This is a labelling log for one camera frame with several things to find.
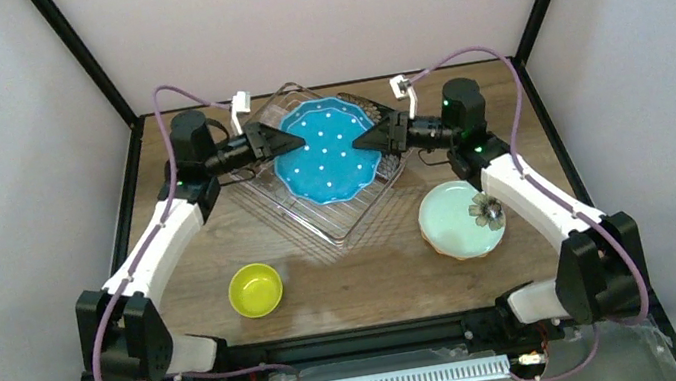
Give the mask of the metal wire dish rack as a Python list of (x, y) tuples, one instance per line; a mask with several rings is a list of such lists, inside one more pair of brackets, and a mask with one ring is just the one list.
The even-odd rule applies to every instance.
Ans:
[[(331, 97), (319, 95), (299, 84), (289, 82), (272, 94), (250, 119), (279, 129), (283, 117), (304, 101)], [(251, 193), (267, 201), (278, 214), (289, 218), (290, 222), (303, 226), (333, 245), (342, 245), (391, 196), (394, 182), (404, 172), (406, 159), (407, 157), (403, 155), (397, 178), (383, 180), (377, 172), (371, 185), (365, 187), (352, 200), (345, 202), (317, 205), (306, 199), (294, 197), (286, 185), (275, 176), (274, 160), (257, 169), (256, 177), (246, 181), (244, 186)]]

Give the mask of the light blue floral plate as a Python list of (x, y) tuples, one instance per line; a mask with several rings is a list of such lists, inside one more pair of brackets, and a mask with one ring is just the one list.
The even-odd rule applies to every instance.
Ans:
[(464, 181), (435, 186), (422, 199), (418, 215), (419, 228), (464, 228), (474, 236), (482, 237), (487, 244), (494, 244), (495, 248), (503, 240), (507, 223), (505, 211), (497, 199)]

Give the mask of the black floral square plate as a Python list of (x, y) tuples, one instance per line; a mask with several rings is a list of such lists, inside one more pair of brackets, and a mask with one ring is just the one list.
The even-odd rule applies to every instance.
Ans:
[[(381, 119), (383, 119), (387, 114), (387, 112), (391, 111), (388, 106), (384, 106), (383, 104), (375, 102), (374, 100), (362, 97), (360, 95), (355, 95), (353, 93), (338, 92), (336, 97), (360, 107), (365, 115), (375, 124), (379, 123)], [(402, 155), (400, 154), (383, 153), (382, 159), (379, 162), (379, 166), (377, 167), (378, 174), (383, 180), (397, 178), (399, 175), (401, 160)]]

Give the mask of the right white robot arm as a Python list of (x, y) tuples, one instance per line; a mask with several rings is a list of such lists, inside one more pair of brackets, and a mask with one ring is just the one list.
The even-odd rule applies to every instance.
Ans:
[(474, 80), (451, 79), (441, 92), (440, 115), (388, 109), (352, 145), (388, 154), (445, 150), (459, 179), (506, 205), (549, 241), (558, 255), (554, 278), (527, 283), (502, 299), (517, 324), (643, 321), (650, 286), (635, 220), (580, 202), (528, 166), (515, 141), (501, 140), (487, 127), (486, 102)]

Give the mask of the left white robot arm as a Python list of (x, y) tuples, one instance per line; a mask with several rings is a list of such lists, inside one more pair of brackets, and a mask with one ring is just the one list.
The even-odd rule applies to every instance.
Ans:
[(216, 205), (221, 176), (306, 144), (302, 137), (255, 121), (218, 143), (211, 135), (215, 125), (200, 110), (161, 124), (168, 160), (149, 224), (104, 286), (77, 299), (84, 362), (94, 381), (161, 381), (214, 368), (216, 339), (178, 335), (165, 325), (159, 309), (165, 287)]

